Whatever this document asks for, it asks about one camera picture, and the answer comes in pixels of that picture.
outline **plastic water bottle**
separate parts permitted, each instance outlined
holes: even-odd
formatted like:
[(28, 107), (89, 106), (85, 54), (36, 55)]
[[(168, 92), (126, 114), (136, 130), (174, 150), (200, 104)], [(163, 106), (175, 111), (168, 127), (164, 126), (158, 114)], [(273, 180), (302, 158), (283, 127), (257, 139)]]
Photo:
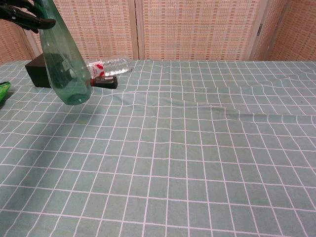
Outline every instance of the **plastic water bottle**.
[(93, 78), (114, 76), (131, 70), (127, 57), (86, 60), (86, 64)]

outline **tablecloth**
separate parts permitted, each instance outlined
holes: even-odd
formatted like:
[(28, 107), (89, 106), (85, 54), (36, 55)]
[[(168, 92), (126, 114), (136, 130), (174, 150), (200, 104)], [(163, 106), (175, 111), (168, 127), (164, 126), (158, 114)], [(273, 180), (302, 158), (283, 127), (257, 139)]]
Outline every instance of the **tablecloth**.
[(316, 63), (133, 61), (67, 106), (0, 67), (0, 236), (316, 236)]

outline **robotic hand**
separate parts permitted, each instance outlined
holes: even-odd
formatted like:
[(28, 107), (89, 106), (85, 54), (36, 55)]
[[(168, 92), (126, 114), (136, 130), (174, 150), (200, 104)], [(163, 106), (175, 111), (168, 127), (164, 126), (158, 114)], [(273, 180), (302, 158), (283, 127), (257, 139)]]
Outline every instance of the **robotic hand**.
[[(21, 11), (18, 7), (27, 9), (35, 16)], [(39, 29), (50, 29), (56, 23), (55, 19), (43, 19), (36, 16), (38, 14), (34, 5), (28, 0), (0, 0), (0, 19), (14, 22), (25, 30), (38, 33)]]

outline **green plastic bottle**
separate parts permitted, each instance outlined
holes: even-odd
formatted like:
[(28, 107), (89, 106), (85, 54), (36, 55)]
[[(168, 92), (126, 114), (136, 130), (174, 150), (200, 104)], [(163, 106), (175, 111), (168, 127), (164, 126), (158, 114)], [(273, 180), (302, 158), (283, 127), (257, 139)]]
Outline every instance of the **green plastic bottle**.
[(56, 20), (53, 28), (39, 30), (51, 87), (67, 105), (87, 101), (91, 74), (53, 0), (35, 0), (35, 7), (39, 17)]

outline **bottle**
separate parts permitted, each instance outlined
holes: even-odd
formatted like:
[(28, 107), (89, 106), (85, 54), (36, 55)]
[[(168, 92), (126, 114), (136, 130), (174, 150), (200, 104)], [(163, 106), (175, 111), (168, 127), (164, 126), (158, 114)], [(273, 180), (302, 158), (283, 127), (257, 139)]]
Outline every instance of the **bottle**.
[(39, 17), (56, 20), (53, 28), (39, 30), (51, 87), (67, 105), (87, 101), (91, 96), (91, 75), (53, 0), (34, 3)]
[(86, 64), (92, 78), (114, 76), (131, 70), (130, 59), (127, 57), (86, 60)]

